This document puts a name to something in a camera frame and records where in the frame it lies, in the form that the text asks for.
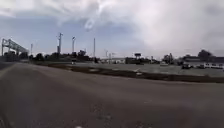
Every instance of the cloud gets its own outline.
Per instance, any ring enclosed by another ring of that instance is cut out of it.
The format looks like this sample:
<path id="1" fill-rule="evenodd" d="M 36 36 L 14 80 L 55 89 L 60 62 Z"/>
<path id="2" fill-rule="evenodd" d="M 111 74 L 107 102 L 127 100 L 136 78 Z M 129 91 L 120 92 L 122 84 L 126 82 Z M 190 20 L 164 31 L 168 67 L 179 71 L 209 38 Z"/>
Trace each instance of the cloud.
<path id="1" fill-rule="evenodd" d="M 127 24 L 153 54 L 197 54 L 224 47 L 222 0 L 0 0 L 0 15 L 34 12 L 59 23 L 86 19 L 84 28 Z"/>

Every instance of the road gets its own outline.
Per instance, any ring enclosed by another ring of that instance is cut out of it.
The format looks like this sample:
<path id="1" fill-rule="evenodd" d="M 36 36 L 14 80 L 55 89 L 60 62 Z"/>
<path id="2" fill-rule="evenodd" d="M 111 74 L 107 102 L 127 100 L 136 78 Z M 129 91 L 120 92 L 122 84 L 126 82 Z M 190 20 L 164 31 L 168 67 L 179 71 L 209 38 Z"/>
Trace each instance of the road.
<path id="1" fill-rule="evenodd" d="M 28 64 L 0 71 L 0 112 L 13 128 L 223 128 L 223 97 L 222 84 L 119 78 Z"/>
<path id="2" fill-rule="evenodd" d="M 162 73 L 162 74 L 175 74 L 175 75 L 193 75 L 193 76 L 211 76 L 211 77 L 224 77 L 222 69 L 190 69 L 182 70 L 181 66 L 169 65 L 160 66 L 158 64 L 93 64 L 93 63 L 76 63 L 75 65 L 67 64 L 69 66 L 78 67 L 94 67 L 94 68 L 106 68 L 106 69 L 118 69 L 135 71 L 140 70 L 147 73 Z"/>
<path id="3" fill-rule="evenodd" d="M 11 66 L 13 63 L 1 63 L 0 62 L 0 70 Z"/>

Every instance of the building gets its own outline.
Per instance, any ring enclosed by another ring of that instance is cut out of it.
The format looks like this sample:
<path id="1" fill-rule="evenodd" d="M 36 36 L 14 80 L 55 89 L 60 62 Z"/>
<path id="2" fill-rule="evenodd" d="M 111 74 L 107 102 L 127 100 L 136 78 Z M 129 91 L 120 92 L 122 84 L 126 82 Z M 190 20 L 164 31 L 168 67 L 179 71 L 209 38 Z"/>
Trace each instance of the building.
<path id="1" fill-rule="evenodd" d="M 101 59 L 101 63 L 110 63 L 110 64 L 125 64 L 125 58 L 106 58 Z"/>
<path id="2" fill-rule="evenodd" d="M 218 68 L 224 67 L 224 57 L 210 57 L 207 60 L 201 60 L 196 56 L 188 56 L 183 58 L 184 64 L 188 64 L 191 67 L 197 68 L 204 66 L 205 68 Z"/>

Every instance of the light pole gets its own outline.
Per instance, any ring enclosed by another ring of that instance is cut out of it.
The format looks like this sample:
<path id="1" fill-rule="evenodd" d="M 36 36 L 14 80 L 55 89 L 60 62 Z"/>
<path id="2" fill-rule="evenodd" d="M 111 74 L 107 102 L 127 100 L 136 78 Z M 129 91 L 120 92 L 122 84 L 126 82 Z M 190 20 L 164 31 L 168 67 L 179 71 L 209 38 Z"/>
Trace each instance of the light pole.
<path id="1" fill-rule="evenodd" d="M 114 55 L 115 55 L 115 53 L 113 53 L 113 52 L 109 53 L 109 64 L 111 64 Z"/>
<path id="2" fill-rule="evenodd" d="M 75 46 L 75 37 L 72 37 L 72 53 L 74 53 L 74 46 Z"/>
<path id="3" fill-rule="evenodd" d="M 30 55 L 33 55 L 33 44 L 31 44 L 31 47 L 30 47 Z"/>
<path id="4" fill-rule="evenodd" d="M 96 39 L 94 38 L 94 41 L 93 41 L 93 57 L 95 58 L 96 57 Z"/>
<path id="5" fill-rule="evenodd" d="M 108 55 L 107 55 L 108 54 L 108 51 L 106 49 L 104 51 L 106 53 L 106 58 L 108 58 Z"/>
<path id="6" fill-rule="evenodd" d="M 4 56 L 4 53 L 3 53 L 4 52 L 4 47 L 5 47 L 4 43 L 5 43 L 5 39 L 2 39 L 2 56 Z"/>
<path id="7" fill-rule="evenodd" d="M 58 41 L 59 41 L 59 46 L 58 46 L 58 53 L 59 53 L 59 55 L 60 55 L 60 53 L 61 53 L 61 40 L 62 40 L 62 36 L 63 36 L 63 34 L 62 33 L 59 33 L 59 37 L 58 37 Z"/>

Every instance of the parked car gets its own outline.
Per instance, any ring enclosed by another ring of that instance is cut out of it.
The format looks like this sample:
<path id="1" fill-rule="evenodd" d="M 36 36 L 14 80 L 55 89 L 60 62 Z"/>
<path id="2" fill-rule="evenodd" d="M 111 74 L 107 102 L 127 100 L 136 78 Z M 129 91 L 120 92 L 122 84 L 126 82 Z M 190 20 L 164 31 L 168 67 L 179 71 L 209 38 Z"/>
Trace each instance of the parked car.
<path id="1" fill-rule="evenodd" d="M 191 66 L 189 64 L 183 64 L 182 69 L 190 69 Z"/>
<path id="2" fill-rule="evenodd" d="M 168 64 L 166 62 L 161 62 L 160 66 L 168 66 Z"/>
<path id="3" fill-rule="evenodd" d="M 76 61 L 77 61 L 76 58 L 72 58 L 72 64 L 75 64 Z"/>
<path id="4" fill-rule="evenodd" d="M 198 69 L 205 69 L 205 66 L 204 65 L 199 65 L 197 66 Z"/>

